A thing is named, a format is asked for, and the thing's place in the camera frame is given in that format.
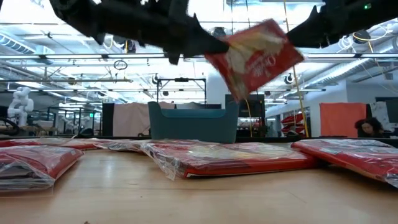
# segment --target plastic-wrapped package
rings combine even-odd
[[[0,148],[0,192],[49,189],[82,155],[66,147]]]
[[[142,146],[147,143],[167,143],[167,144],[193,144],[193,142],[198,142],[197,140],[129,140],[129,139],[122,139],[122,140],[110,140],[107,142],[101,142],[96,144],[97,147],[101,149],[109,149],[112,151],[132,151],[132,152],[142,152]]]
[[[398,149],[375,140],[308,139],[293,148],[398,188]]]
[[[317,166],[317,160],[287,148],[250,142],[241,144],[147,143],[142,150],[172,180],[175,177],[256,174]]]
[[[95,144],[100,149],[109,149],[112,151],[119,151],[119,152],[139,152],[141,151],[141,146],[145,143],[150,142],[151,140],[129,140],[129,139],[122,139],[122,140],[112,140],[106,142],[99,142]]]
[[[228,36],[225,54],[205,55],[221,73],[235,100],[245,99],[295,64],[303,56],[273,19]]]
[[[107,142],[107,139],[71,139],[71,138],[32,138],[32,139],[11,139],[0,141],[0,147],[10,146],[60,146],[72,147],[74,149],[89,150],[97,149],[99,142]]]

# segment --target woman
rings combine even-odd
[[[355,122],[359,138],[384,138],[384,130],[376,118],[361,119]]]

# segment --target desk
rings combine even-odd
[[[166,179],[146,156],[88,151],[51,197],[0,198],[4,224],[397,223],[398,189],[348,170]]]

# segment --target ceiling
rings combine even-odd
[[[258,22],[267,18],[275,19],[285,30],[285,12],[282,1],[258,1],[249,0],[246,7],[245,1],[231,1],[226,3],[223,0],[190,0],[188,13],[197,15],[201,26],[211,31],[214,27],[225,27],[230,33],[247,29]],[[289,27],[292,29],[297,24],[303,22],[310,14],[314,5],[321,6],[319,0],[313,1],[287,1],[287,18]],[[4,0],[0,13],[1,32],[10,34],[21,43],[27,46],[46,46],[54,54],[123,54],[124,49],[113,41],[113,36],[106,37],[104,45],[98,45],[92,38],[85,37],[77,30],[65,24],[53,13],[47,0]],[[386,41],[396,33],[391,22],[375,26],[368,31],[371,34],[374,45]],[[157,47],[140,47],[136,44],[137,53],[160,54],[162,50]],[[368,45],[358,45],[350,42],[349,39],[341,40],[339,44],[331,45],[325,49],[300,49],[303,53],[350,53],[364,52],[369,50]],[[15,50],[0,45],[0,54],[19,54]],[[103,60],[53,60],[51,65],[38,64],[33,60],[8,60],[7,63],[13,64],[21,69],[28,70],[39,76],[28,75],[27,78],[40,79],[49,76],[51,78],[76,78],[90,80],[109,80],[127,79],[129,82],[87,82],[69,85],[62,83],[57,88],[107,88],[107,89],[133,89],[136,91],[119,91],[112,93],[112,98],[123,99],[123,101],[150,101],[155,97],[156,86],[152,79],[160,78],[206,78],[215,75],[214,68],[204,59],[180,61],[178,66],[170,65],[166,58],[132,58],[125,60],[128,64],[127,69],[118,70],[114,67],[116,59]],[[295,67],[295,71],[300,79],[300,83],[307,82],[336,65],[333,62],[304,62]],[[279,77],[269,82],[263,88],[291,88],[284,83],[283,77],[292,73],[293,70],[281,74]],[[54,83],[45,84],[46,88],[54,86]],[[165,90],[173,94],[164,96],[160,93],[160,98],[166,101],[179,103],[190,101],[203,101],[204,89],[203,82],[174,83],[170,82],[163,86]],[[178,89],[191,89],[192,91],[178,91]],[[58,99],[62,96],[74,96],[71,93],[59,93],[51,95]],[[79,93],[80,97],[88,97],[93,100],[101,100],[98,95],[92,93]]]

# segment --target white humanoid robot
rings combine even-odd
[[[27,112],[32,112],[34,102],[29,98],[30,88],[18,87],[17,91],[13,94],[13,99],[8,107],[8,117],[16,121],[18,118],[18,126],[25,126],[27,120]]]

